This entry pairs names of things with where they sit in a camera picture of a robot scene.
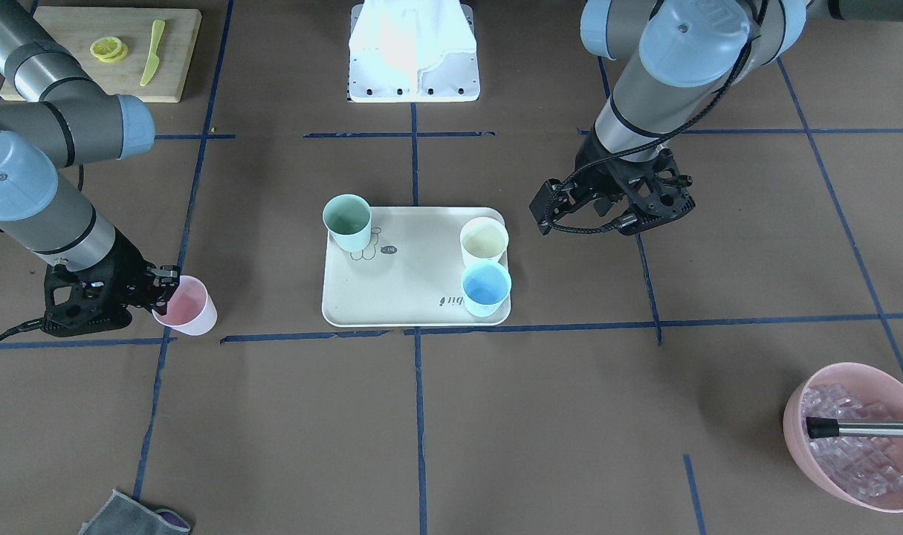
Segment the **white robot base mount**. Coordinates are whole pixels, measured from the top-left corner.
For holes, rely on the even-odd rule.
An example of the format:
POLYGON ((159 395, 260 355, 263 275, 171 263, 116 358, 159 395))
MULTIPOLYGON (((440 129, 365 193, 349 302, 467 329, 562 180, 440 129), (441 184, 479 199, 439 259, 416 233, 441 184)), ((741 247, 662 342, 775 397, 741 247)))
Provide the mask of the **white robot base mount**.
POLYGON ((462 103, 481 94, 473 9, 461 1, 356 4, 347 45, 354 103, 462 103))

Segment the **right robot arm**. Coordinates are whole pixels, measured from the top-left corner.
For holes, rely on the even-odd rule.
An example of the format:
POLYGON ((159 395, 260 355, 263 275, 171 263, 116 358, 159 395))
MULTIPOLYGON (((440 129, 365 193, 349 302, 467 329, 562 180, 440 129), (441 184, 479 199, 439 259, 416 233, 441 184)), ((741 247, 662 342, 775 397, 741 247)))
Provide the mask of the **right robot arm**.
POLYGON ((131 324, 131 308, 165 315, 179 265, 146 261, 61 174, 148 152, 151 112, 135 96, 107 94, 16 1, 0 1, 0 72, 24 97, 0 106, 0 231, 48 266, 42 315, 0 341, 115 331, 131 324))

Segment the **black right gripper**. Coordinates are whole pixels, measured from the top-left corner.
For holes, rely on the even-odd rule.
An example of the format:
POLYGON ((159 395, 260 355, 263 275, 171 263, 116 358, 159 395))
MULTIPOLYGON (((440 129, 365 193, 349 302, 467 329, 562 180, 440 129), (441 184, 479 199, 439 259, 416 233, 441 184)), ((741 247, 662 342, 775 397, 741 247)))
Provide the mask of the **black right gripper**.
POLYGON ((156 267, 127 238, 115 239, 106 257, 85 270, 51 265, 44 278, 44 332, 71 337, 122 329, 132 322, 128 307, 166 313, 180 275, 180 265, 156 267))

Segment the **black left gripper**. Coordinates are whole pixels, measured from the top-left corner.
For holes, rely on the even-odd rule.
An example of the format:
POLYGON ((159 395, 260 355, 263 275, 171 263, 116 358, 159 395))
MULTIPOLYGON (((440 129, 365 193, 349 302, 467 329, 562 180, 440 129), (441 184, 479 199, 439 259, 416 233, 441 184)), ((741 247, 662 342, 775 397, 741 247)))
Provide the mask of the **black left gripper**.
POLYGON ((635 235, 675 222, 696 207, 688 192, 692 178, 679 171, 674 155, 662 149, 648 161, 612 157, 602 148, 580 148, 566 179, 549 179, 533 197, 530 211, 540 233, 594 235, 618 231, 635 235), (591 204, 604 217, 616 206, 622 213, 599 227, 570 227, 560 219, 591 204))

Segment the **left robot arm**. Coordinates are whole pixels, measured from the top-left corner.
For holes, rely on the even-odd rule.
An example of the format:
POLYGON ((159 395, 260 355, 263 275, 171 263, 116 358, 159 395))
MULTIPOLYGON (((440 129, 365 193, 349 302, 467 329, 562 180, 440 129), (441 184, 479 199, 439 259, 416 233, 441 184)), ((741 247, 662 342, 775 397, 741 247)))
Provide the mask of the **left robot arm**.
POLYGON ((798 40, 806 1, 588 1, 587 51, 624 61, 568 177, 546 181, 529 209, 540 233, 591 204, 621 214, 593 233, 643 233, 685 217, 695 201, 667 142, 696 125, 749 72, 798 40))

